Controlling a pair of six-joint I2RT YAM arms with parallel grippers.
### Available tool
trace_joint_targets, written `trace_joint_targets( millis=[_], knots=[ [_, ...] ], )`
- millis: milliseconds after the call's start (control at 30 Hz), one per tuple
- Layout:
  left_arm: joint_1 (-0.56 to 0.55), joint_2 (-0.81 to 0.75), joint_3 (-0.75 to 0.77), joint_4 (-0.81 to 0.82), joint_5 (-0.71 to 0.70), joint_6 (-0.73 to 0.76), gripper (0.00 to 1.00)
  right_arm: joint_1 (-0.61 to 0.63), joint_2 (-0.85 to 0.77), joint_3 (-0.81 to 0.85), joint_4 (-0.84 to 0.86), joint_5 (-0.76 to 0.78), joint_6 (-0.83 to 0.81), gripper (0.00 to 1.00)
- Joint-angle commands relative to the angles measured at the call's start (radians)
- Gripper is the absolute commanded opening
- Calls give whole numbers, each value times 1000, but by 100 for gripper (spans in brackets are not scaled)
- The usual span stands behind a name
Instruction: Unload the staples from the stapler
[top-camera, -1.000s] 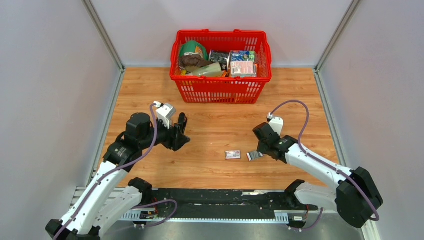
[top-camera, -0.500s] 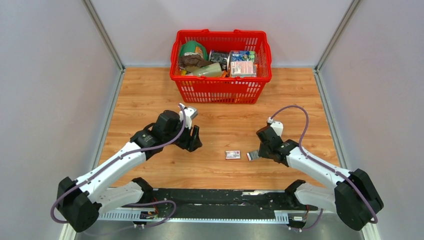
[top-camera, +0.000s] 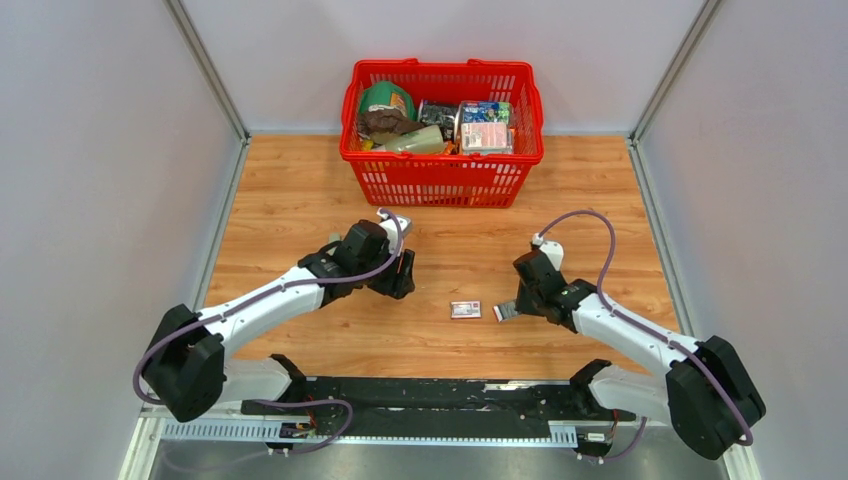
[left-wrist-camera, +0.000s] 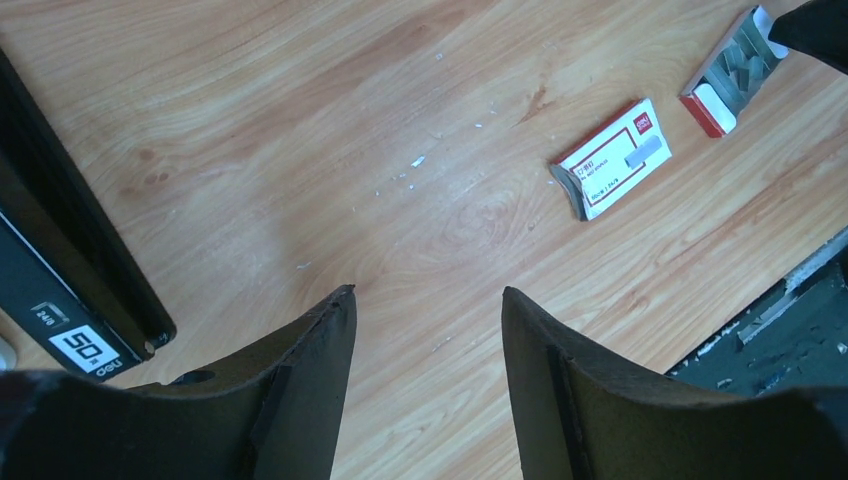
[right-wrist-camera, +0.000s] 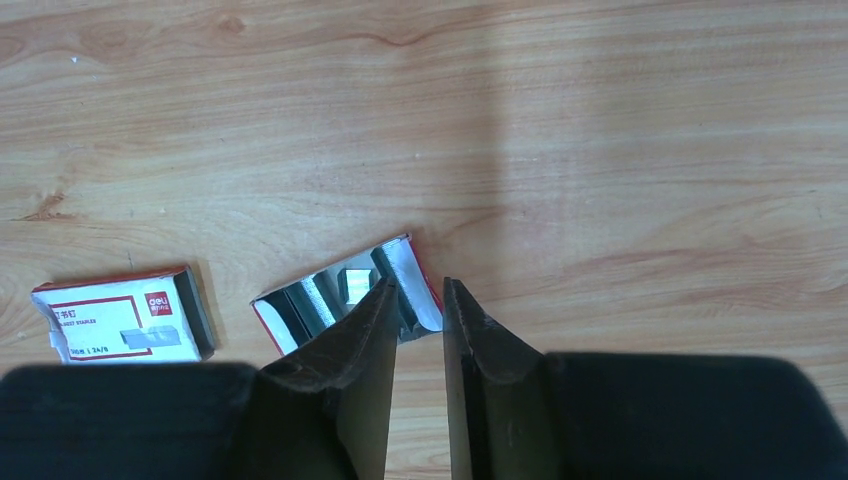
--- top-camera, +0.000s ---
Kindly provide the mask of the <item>red white staple box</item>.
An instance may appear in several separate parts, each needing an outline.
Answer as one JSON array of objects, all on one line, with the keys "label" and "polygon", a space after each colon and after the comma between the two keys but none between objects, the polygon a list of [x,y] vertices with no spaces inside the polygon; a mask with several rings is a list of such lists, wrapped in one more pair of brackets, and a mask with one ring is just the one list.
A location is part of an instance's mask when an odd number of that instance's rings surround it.
[{"label": "red white staple box", "polygon": [[455,301],[450,303],[452,319],[477,319],[482,317],[479,301]]}]

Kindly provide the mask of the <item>staple box tray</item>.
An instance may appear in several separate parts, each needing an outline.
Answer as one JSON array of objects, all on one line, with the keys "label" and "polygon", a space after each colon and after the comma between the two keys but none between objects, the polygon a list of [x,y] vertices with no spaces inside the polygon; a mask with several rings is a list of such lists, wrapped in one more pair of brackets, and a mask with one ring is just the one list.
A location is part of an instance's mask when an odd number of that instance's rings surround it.
[{"label": "staple box tray", "polygon": [[503,323],[521,315],[517,310],[515,300],[496,304],[493,307],[493,312],[498,323]]}]

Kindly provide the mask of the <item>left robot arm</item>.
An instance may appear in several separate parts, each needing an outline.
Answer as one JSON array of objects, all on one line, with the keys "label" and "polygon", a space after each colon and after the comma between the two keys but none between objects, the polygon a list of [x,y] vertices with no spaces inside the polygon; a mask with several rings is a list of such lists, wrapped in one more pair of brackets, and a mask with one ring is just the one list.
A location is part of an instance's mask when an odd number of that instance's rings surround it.
[{"label": "left robot arm", "polygon": [[412,222],[386,209],[378,216],[377,222],[358,221],[341,240],[234,300],[199,311],[184,304],[170,308],[135,367],[136,395],[166,407],[179,422],[242,401],[268,401],[285,415],[299,411],[306,389],[281,356],[262,361],[233,356],[271,329],[357,290],[394,299],[412,293],[415,253],[404,246]]}]

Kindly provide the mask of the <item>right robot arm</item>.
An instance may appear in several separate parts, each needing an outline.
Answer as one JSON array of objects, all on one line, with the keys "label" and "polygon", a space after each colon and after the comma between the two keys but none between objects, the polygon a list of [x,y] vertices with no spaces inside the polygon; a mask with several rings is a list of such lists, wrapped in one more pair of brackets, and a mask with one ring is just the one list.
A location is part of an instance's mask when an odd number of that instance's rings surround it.
[{"label": "right robot arm", "polygon": [[600,341],[641,367],[639,374],[596,359],[572,378],[573,410],[583,418],[623,410],[671,427],[696,454],[720,458],[749,445],[766,404],[733,345],[660,328],[583,279],[569,282],[540,249],[518,257],[516,310]]}]

